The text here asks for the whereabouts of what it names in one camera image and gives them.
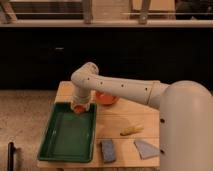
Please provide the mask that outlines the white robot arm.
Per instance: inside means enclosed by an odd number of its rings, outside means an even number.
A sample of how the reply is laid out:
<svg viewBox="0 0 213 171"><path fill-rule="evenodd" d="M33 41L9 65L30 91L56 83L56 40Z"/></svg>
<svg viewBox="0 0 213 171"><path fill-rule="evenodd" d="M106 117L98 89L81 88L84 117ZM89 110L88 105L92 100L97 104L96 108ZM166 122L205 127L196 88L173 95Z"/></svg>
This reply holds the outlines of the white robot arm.
<svg viewBox="0 0 213 171"><path fill-rule="evenodd" d="M71 82L74 106L97 90L157 109L160 171L213 171L213 94L202 84L101 76L93 62L74 71Z"/></svg>

